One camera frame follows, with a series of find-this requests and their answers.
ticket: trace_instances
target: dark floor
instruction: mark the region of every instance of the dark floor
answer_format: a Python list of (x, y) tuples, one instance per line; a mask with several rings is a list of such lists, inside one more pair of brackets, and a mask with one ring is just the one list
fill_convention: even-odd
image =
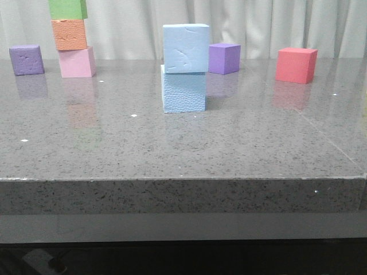
[(61, 274), (52, 257), (66, 275), (367, 275), (367, 239), (13, 245), (0, 275)]

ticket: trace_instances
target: gray speckled countertop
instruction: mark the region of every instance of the gray speckled countertop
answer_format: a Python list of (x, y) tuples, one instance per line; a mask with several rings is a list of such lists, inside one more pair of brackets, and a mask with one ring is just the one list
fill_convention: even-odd
[(366, 206), (366, 60), (207, 74), (207, 111), (164, 114), (160, 61), (93, 78), (15, 77), (0, 60), (0, 213), (340, 212)]

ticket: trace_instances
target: white curtain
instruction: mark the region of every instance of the white curtain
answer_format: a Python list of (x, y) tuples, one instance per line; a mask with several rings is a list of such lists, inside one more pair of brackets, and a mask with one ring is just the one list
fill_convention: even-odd
[[(162, 59), (162, 25), (206, 23), (212, 43), (242, 45), (242, 58), (276, 58), (285, 47), (319, 57), (363, 57), (367, 0), (87, 0), (88, 44), (101, 59)], [(0, 0), (0, 58), (40, 44), (57, 58), (47, 0)]]

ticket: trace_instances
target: stacked blocks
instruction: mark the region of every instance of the stacked blocks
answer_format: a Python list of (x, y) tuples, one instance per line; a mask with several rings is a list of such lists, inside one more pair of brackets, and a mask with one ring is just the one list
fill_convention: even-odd
[(240, 70), (241, 45), (212, 44), (209, 47), (209, 72), (228, 74)]
[(279, 51), (275, 80), (306, 84), (313, 80), (317, 50), (284, 48)]
[(163, 26), (161, 66), (162, 101), (165, 113), (205, 110), (205, 72), (209, 63), (209, 26)]
[(96, 73), (93, 47), (87, 45), (85, 0), (49, 0), (52, 29), (62, 77), (92, 77)]
[(20, 45), (9, 49), (11, 64), (16, 76), (45, 73), (39, 45)]

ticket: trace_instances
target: orange foam block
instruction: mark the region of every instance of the orange foam block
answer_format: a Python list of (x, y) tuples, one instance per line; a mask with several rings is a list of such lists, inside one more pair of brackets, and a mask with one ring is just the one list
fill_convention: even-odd
[(306, 84), (313, 80), (317, 50), (284, 48), (278, 51), (275, 80)]
[(84, 21), (51, 20), (57, 50), (83, 50), (87, 48)]
[(58, 52), (61, 76), (92, 77), (96, 73), (93, 47), (86, 50), (63, 50)]

